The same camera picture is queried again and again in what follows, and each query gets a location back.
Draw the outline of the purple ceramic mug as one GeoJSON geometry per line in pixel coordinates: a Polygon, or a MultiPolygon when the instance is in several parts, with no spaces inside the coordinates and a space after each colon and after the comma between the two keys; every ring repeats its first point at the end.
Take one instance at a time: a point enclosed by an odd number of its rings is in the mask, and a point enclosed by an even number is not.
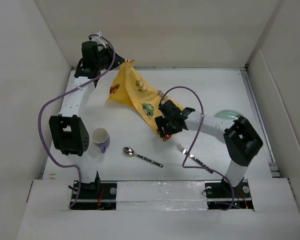
{"type": "Polygon", "coordinates": [[[103,154],[106,152],[106,149],[110,145],[109,133],[104,128],[97,128],[93,130],[91,139],[103,154]]]}

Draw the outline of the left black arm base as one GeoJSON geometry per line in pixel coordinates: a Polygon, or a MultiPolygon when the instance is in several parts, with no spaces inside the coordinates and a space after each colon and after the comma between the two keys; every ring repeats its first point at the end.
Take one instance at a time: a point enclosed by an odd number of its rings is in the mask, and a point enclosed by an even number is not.
{"type": "Polygon", "coordinates": [[[117,196],[116,181],[102,181],[98,172],[94,182],[82,183],[80,193],[77,194],[79,183],[74,181],[68,186],[72,191],[70,209],[72,210],[115,210],[117,196]]]}

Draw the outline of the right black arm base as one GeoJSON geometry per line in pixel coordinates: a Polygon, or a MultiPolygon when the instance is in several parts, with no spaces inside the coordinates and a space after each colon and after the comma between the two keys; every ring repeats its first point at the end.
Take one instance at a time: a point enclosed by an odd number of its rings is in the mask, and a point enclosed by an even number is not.
{"type": "Polygon", "coordinates": [[[202,195],[206,197],[207,207],[210,210],[226,210],[230,208],[236,210],[253,210],[252,196],[247,180],[242,180],[233,189],[234,195],[226,182],[221,180],[211,180],[205,182],[205,190],[202,195]]]}

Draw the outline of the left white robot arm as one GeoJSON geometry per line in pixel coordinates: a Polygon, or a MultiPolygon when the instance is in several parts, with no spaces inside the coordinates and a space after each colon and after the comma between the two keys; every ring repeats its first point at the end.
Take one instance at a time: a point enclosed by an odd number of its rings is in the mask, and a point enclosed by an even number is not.
{"type": "Polygon", "coordinates": [[[88,41],[82,43],[81,50],[82,58],[76,67],[73,88],[60,112],[50,117],[49,126],[55,149],[80,168],[84,193],[90,198],[96,198],[101,193],[101,186],[95,182],[97,171],[90,169],[87,157],[84,156],[90,139],[82,115],[99,79],[124,63],[125,59],[115,53],[100,33],[90,35],[88,41]]]}

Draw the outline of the metal fork patterned handle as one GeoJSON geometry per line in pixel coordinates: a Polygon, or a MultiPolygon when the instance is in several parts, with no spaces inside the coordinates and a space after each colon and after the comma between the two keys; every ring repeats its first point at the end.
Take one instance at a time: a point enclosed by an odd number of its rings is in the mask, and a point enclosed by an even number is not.
{"type": "Polygon", "coordinates": [[[183,155],[185,155],[185,158],[186,159],[184,159],[183,160],[183,162],[182,162],[182,167],[183,168],[185,168],[185,169],[204,169],[204,170],[206,170],[207,172],[209,172],[209,173],[214,173],[214,170],[213,169],[211,169],[211,168],[209,168],[206,164],[204,164],[202,161],[200,161],[198,158],[196,158],[193,154],[190,154],[189,153],[189,151],[186,149],[186,148],[184,148],[181,144],[177,144],[176,145],[176,149],[179,151],[179,152],[181,152],[183,155]],[[196,164],[197,164],[197,166],[187,166],[187,165],[185,165],[185,163],[186,163],[186,160],[187,159],[191,159],[192,161],[194,161],[196,164]]]}

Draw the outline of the metal spoon patterned handle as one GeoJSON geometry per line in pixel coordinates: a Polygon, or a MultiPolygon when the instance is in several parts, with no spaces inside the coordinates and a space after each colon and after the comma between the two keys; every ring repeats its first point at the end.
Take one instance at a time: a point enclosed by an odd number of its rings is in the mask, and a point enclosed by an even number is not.
{"type": "Polygon", "coordinates": [[[158,166],[158,167],[160,167],[160,168],[164,167],[164,165],[161,164],[161,163],[158,163],[158,162],[153,161],[153,160],[151,160],[151,159],[149,159],[149,158],[147,158],[147,157],[145,157],[145,156],[142,156],[142,155],[137,154],[137,153],[136,153],[132,148],[130,148],[130,147],[124,147],[124,148],[123,148],[123,153],[124,153],[125,155],[129,156],[129,157],[137,157],[137,158],[140,158],[140,159],[142,159],[142,160],[144,160],[144,161],[146,161],[146,162],[148,162],[148,163],[151,163],[151,164],[153,164],[153,165],[156,165],[156,166],[158,166]]]}

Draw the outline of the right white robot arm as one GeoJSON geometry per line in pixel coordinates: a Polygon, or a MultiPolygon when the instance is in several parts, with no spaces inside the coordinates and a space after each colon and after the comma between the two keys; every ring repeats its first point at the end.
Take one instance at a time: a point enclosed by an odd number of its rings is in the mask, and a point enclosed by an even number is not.
{"type": "Polygon", "coordinates": [[[231,161],[225,174],[227,181],[221,184],[221,191],[227,197],[238,193],[239,183],[248,166],[263,146],[249,120],[241,115],[234,119],[221,119],[190,107],[181,110],[171,100],[159,104],[158,109],[162,115],[156,117],[155,122],[161,138],[188,130],[211,135],[226,145],[231,161]]]}

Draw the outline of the light green ceramic plate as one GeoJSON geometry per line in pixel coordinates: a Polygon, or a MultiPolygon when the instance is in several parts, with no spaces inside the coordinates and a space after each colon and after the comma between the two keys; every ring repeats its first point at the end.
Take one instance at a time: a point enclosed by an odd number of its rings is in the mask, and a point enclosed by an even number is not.
{"type": "Polygon", "coordinates": [[[219,119],[237,120],[242,116],[242,114],[235,110],[225,109],[217,112],[214,116],[219,119]]]}

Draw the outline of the yellow car-print placemat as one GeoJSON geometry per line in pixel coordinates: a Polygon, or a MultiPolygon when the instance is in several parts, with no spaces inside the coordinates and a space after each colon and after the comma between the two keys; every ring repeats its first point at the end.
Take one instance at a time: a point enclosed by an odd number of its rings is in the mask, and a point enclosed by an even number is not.
{"type": "Polygon", "coordinates": [[[163,91],[151,87],[134,69],[133,61],[121,64],[118,74],[112,82],[108,99],[134,108],[147,125],[159,135],[155,118],[162,115],[159,103],[171,98],[163,91]]]}

